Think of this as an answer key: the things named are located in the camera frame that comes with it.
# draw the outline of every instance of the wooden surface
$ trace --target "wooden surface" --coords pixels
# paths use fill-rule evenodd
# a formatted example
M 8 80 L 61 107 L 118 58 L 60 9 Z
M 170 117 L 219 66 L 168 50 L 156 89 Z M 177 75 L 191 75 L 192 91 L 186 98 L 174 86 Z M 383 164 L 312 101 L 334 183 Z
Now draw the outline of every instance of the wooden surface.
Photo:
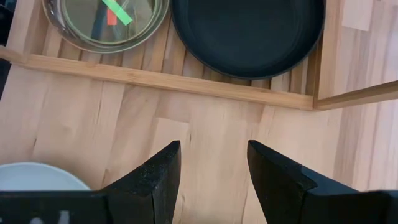
M 319 99 L 398 80 L 396 1 L 326 3 Z
M 0 124 L 1 164 L 45 162 L 93 189 L 180 139 L 174 223 L 264 223 L 248 139 L 359 190 L 398 189 L 398 101 L 300 111 L 14 65 Z
M 66 45 L 61 57 L 71 59 L 59 59 L 46 57 L 41 55 L 31 55 L 27 63 L 23 64 L 25 68 L 32 68 L 45 72 L 57 72 L 79 77 L 89 77 L 99 80 L 111 80 L 120 83 L 133 83 L 142 86 L 152 86 L 168 90 L 180 90 L 189 93 L 199 93 L 202 95 L 220 96 L 232 98 L 236 100 L 246 100 L 260 102 L 271 105 L 298 108 L 303 110 L 312 110 L 313 97 L 296 93 L 289 93 L 284 90 L 289 89 L 289 74 L 275 77 L 271 82 L 271 90 L 263 88 L 254 88 L 249 86 L 230 85 L 222 82 L 214 82 L 201 78 L 187 78 L 180 75 L 169 75 L 158 72 L 150 72 L 146 70 L 130 69 L 123 67 L 114 67 L 102 64 L 93 64 L 89 62 L 81 62 L 76 59 L 80 58 L 80 50 L 72 45 Z M 197 66 L 188 66 L 186 73 L 197 74 Z
M 22 34 L 26 37 L 31 33 L 29 36 L 32 38 L 21 38 L 16 32 L 11 32 L 9 37 L 10 46 L 27 45 L 29 40 L 33 54 L 22 63 L 13 60 L 25 68 L 313 110 L 314 92 L 307 89 L 313 88 L 315 79 L 312 78 L 313 70 L 307 67 L 318 66 L 319 60 L 304 60 L 292 71 L 267 80 L 227 77 L 208 68 L 186 51 L 169 12 L 159 29 L 140 46 L 113 56 L 90 54 L 62 40 L 57 31 L 48 25 L 42 5 L 37 1 L 17 5 L 16 22 L 13 24 L 13 30 L 18 30 L 18 27 L 27 30 L 26 23 L 29 21 L 30 31 Z M 34 13 L 21 13 L 24 7 L 34 10 Z M 19 57 L 18 54 L 6 56 Z
M 316 109 L 328 110 L 396 99 L 398 99 L 398 81 L 315 100 L 314 106 Z
M 334 11 L 343 6 L 342 2 L 327 1 L 325 29 L 334 30 L 341 40 L 333 35 L 323 39 L 323 47 L 331 54 L 323 55 L 322 59 L 330 63 L 323 63 L 322 69 L 332 75 L 329 80 L 325 76 L 319 80 L 323 87 L 320 94 L 389 82 L 397 75 L 397 60 L 393 61 L 396 51 L 386 50 L 395 49 L 391 43 L 397 29 L 391 25 L 397 24 L 392 22 L 396 21 L 397 6 L 391 7 L 392 1 L 377 1 L 371 31 L 365 32 L 342 28 L 342 11 Z M 157 74 L 161 68 L 172 71 L 177 78 L 194 76 L 204 78 L 204 82 L 231 82 L 197 64 L 191 55 L 176 50 L 183 46 L 170 31 L 167 36 L 171 39 L 166 42 L 153 36 L 153 40 L 122 55 L 105 57 L 68 45 L 51 28 L 45 36 L 43 55 L 59 56 L 83 71 L 87 66 L 107 69 L 108 65 L 119 65 L 118 73 L 108 72 L 123 77 L 125 68 L 138 70 L 148 66 L 154 72 L 133 77 L 140 77 L 143 82 L 144 75 Z M 163 48 L 164 44 L 165 53 L 157 55 L 158 63 L 153 64 L 148 55 L 154 45 Z M 308 61 L 319 60 L 319 54 L 312 53 Z M 337 62 L 337 55 L 344 57 Z M 44 63 L 42 58 L 35 56 L 34 62 Z M 366 78 L 360 79 L 356 74 L 364 67 Z M 293 76 L 299 74 L 298 69 L 251 85 L 316 94 L 316 86 L 299 88 L 299 83 L 316 81 L 314 73 L 318 69 L 308 64 L 307 79 Z M 349 78 L 336 72 L 347 70 L 351 72 Z M 174 223 L 265 223 L 246 163 L 248 139 L 256 139 L 358 190 L 369 190 L 398 189 L 396 136 L 397 100 L 330 111 L 302 111 L 38 72 L 17 65 L 11 68 L 0 101 L 0 164 L 45 162 L 75 174 L 92 189 L 100 189 L 127 174 L 170 141 L 181 140 L 182 178 Z

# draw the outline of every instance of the red object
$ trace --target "red object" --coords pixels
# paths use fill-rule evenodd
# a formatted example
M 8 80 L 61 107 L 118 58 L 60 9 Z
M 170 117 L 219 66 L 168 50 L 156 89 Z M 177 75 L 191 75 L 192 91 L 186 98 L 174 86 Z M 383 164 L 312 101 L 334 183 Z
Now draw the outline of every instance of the red object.
M 110 9 L 106 10 L 106 23 L 109 26 L 115 26 L 118 23 L 118 18 Z

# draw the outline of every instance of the plate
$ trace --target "plate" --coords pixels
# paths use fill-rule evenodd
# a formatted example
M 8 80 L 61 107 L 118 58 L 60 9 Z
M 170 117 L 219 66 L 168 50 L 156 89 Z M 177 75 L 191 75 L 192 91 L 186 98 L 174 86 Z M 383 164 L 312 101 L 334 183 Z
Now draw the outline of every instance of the plate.
M 58 167 L 36 162 L 0 166 L 0 191 L 89 189 L 79 178 Z
M 310 53 L 325 21 L 324 0 L 171 0 L 183 43 L 201 62 L 236 78 L 270 78 Z

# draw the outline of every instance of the frying pan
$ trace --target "frying pan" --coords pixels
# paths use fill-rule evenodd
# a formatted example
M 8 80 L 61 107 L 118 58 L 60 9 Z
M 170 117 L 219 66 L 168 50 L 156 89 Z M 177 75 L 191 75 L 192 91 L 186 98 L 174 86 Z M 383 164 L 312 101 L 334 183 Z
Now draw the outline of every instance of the frying pan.
M 186 48 L 217 72 L 270 78 L 300 63 L 320 38 L 324 0 L 171 0 Z

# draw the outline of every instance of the white plate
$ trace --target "white plate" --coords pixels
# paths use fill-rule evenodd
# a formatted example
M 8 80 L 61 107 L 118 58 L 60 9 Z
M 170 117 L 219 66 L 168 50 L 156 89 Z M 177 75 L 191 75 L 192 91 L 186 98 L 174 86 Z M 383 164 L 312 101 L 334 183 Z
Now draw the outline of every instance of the white plate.
M 0 166 L 0 191 L 89 189 L 79 178 L 54 166 L 36 162 Z

